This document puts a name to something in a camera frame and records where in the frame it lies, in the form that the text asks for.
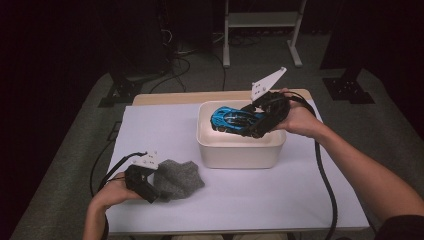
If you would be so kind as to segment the black stand base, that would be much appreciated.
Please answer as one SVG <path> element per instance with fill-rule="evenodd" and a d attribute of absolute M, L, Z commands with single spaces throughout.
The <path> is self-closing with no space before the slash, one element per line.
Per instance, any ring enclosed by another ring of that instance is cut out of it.
<path fill-rule="evenodd" d="M 115 104 L 132 103 L 134 98 L 140 93 L 142 84 L 131 81 L 122 73 L 111 71 L 110 77 L 112 86 L 105 97 L 100 100 L 99 107 L 113 107 Z"/>
<path fill-rule="evenodd" d="M 349 101 L 351 104 L 374 104 L 371 95 L 357 82 L 359 67 L 349 67 L 340 77 L 328 77 L 323 83 L 334 101 Z"/>

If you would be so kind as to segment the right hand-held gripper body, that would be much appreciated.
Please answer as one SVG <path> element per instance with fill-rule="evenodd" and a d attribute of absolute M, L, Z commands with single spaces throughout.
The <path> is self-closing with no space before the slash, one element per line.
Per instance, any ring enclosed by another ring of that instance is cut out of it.
<path fill-rule="evenodd" d="M 290 109 L 288 99 L 282 93 L 271 92 L 271 88 L 286 71 L 285 67 L 281 67 L 276 72 L 252 83 L 252 106 L 261 109 L 264 113 L 264 117 L 254 125 L 255 131 L 270 131 L 287 116 Z"/>

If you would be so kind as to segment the white plastic bin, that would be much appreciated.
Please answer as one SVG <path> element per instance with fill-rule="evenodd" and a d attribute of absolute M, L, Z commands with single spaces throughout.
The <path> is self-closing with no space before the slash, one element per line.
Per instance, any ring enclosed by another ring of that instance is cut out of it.
<path fill-rule="evenodd" d="M 286 141 L 286 132 L 277 130 L 262 138 L 244 137 L 215 131 L 211 117 L 220 107 L 241 109 L 249 100 L 208 101 L 199 107 L 197 141 L 204 165 L 209 168 L 259 169 L 272 168 Z"/>

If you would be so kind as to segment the white metal stand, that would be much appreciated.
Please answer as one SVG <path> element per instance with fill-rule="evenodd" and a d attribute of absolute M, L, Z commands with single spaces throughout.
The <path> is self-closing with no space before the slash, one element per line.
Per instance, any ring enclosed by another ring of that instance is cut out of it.
<path fill-rule="evenodd" d="M 304 10 L 307 0 L 300 0 L 297 11 L 291 12 L 253 12 L 253 13 L 231 13 L 229 11 L 229 0 L 225 0 L 224 15 L 224 43 L 222 63 L 224 68 L 230 66 L 229 33 L 233 28 L 276 28 L 292 27 L 292 37 L 287 41 L 292 60 L 296 67 L 302 67 L 303 63 L 296 49 L 296 43 L 302 24 Z"/>

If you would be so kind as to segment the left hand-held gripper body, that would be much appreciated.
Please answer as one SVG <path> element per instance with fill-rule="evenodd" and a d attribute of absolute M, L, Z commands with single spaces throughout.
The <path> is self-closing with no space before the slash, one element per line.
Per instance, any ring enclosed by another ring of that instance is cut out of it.
<path fill-rule="evenodd" d="M 158 164 L 156 152 L 146 152 L 132 159 L 125 171 L 127 187 L 135 192 L 156 192 L 149 177 L 158 169 Z"/>

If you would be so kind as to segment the grey fluffy cloth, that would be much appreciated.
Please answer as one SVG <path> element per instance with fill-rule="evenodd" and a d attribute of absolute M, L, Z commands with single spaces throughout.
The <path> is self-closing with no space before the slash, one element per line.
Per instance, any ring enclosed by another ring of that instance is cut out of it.
<path fill-rule="evenodd" d="M 159 164 L 153 185 L 159 190 L 159 199 L 165 202 L 186 199 L 205 186 L 198 165 L 192 161 L 178 163 L 168 159 Z"/>

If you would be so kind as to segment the person's left hand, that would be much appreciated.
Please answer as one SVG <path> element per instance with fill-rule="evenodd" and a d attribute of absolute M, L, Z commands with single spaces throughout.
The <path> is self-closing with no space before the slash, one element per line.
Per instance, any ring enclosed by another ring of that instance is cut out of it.
<path fill-rule="evenodd" d="M 126 187 L 125 173 L 119 172 L 93 197 L 89 208 L 106 211 L 111 206 L 133 199 L 140 199 L 140 196 Z"/>

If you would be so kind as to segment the person's right hand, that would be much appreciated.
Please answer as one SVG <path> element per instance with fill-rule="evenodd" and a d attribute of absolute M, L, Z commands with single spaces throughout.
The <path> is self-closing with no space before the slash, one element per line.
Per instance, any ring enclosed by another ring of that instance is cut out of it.
<path fill-rule="evenodd" d="M 275 127 L 275 130 L 286 130 L 292 134 L 316 139 L 323 130 L 323 123 L 302 104 L 293 100 L 289 103 L 290 110 L 287 117 Z"/>

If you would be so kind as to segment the blue and black toy car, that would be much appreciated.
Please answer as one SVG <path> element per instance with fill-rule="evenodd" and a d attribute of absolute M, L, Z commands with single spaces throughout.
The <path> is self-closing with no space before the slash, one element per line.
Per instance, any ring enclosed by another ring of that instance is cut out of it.
<path fill-rule="evenodd" d="M 210 123 L 214 131 L 251 136 L 249 128 L 263 117 L 263 113 L 249 112 L 223 106 L 213 112 Z"/>

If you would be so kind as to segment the person's dark shirt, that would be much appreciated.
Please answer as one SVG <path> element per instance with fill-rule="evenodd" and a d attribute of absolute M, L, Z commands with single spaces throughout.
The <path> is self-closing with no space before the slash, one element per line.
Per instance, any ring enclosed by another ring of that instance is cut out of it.
<path fill-rule="evenodd" d="M 424 216 L 391 217 L 384 221 L 374 240 L 424 240 Z"/>

